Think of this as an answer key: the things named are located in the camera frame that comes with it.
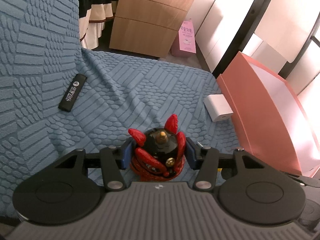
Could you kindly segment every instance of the round black disc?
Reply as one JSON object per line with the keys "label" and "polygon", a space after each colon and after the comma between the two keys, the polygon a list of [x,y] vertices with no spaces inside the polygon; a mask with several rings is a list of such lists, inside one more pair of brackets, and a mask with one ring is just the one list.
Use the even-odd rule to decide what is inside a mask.
{"label": "round black disc", "polygon": [[229,213],[241,220],[276,225],[298,218],[306,196],[301,186],[285,175],[259,169],[227,180],[220,187],[219,201]]}
{"label": "round black disc", "polygon": [[51,170],[22,182],[12,201],[30,222],[59,225],[90,213],[100,201],[100,189],[91,179],[68,169]]}

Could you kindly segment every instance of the red and black figurine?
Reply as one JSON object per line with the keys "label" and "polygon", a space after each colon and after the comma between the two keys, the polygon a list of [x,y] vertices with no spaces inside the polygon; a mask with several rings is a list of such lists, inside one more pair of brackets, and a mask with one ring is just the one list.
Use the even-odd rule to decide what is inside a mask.
{"label": "red and black figurine", "polygon": [[177,177],[184,165],[186,136],[178,132],[178,117],[171,115],[164,127],[141,132],[129,129],[137,146],[130,167],[141,181],[168,181]]}

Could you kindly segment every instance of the pink milk carton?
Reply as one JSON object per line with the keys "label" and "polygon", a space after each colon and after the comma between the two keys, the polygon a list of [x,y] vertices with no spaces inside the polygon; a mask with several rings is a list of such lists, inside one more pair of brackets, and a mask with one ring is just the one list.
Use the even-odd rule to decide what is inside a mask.
{"label": "pink milk carton", "polygon": [[190,19],[182,23],[178,35],[171,46],[171,55],[175,57],[190,57],[194,53],[196,53],[196,40]]}

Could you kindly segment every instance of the red horn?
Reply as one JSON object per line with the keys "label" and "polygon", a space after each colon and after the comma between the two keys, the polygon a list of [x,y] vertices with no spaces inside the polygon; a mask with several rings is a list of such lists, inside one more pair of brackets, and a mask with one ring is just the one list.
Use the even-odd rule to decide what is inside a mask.
{"label": "red horn", "polygon": [[133,137],[133,139],[136,141],[136,143],[142,147],[144,145],[144,143],[146,142],[146,135],[143,132],[140,132],[137,129],[132,129],[130,128],[128,130],[128,133]]}
{"label": "red horn", "polygon": [[186,149],[186,136],[184,135],[183,132],[177,133],[177,142],[178,142],[178,156],[177,156],[176,163],[173,166],[173,170],[175,172],[179,171],[179,166],[181,165],[183,154]]}
{"label": "red horn", "polygon": [[144,163],[149,164],[152,167],[155,167],[156,169],[159,169],[163,173],[163,176],[165,177],[169,176],[169,172],[167,171],[167,168],[161,162],[157,161],[154,157],[152,157],[144,149],[138,147],[135,149],[134,153]]}
{"label": "red horn", "polygon": [[165,122],[164,128],[171,133],[176,134],[178,131],[178,117],[176,114],[171,115],[167,122]]}

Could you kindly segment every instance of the white charger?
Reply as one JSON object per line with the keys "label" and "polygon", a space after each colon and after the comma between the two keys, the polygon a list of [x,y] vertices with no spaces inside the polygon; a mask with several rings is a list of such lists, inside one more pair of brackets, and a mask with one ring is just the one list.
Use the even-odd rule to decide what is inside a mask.
{"label": "white charger", "polygon": [[233,114],[224,95],[208,95],[203,103],[213,122],[226,120]]}

